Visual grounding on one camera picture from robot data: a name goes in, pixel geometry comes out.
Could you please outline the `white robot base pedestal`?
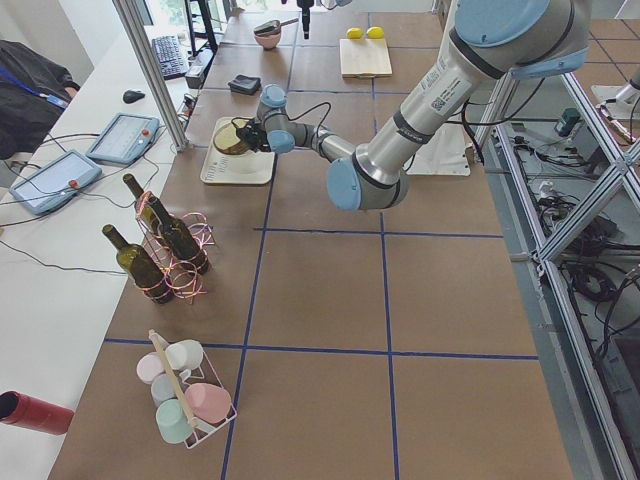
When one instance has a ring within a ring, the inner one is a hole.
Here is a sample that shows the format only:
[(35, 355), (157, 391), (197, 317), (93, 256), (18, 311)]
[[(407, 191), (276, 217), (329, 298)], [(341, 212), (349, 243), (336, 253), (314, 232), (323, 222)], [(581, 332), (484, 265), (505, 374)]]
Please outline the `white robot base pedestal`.
[(464, 130), (445, 124), (405, 164), (409, 175), (469, 176)]

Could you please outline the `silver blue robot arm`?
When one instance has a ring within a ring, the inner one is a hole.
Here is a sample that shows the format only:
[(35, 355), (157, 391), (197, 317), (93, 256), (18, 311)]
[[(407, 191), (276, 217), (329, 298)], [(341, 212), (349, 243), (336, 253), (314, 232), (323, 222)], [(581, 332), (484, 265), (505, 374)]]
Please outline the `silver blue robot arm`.
[(326, 185), (336, 207), (386, 209), (406, 196), (405, 163), (481, 83), (572, 72), (587, 56), (589, 1), (459, 1), (453, 14), (438, 60), (371, 141), (355, 146), (324, 126), (291, 120), (278, 85), (263, 88), (246, 125), (232, 123), (238, 138), (254, 151), (312, 149), (330, 162)]

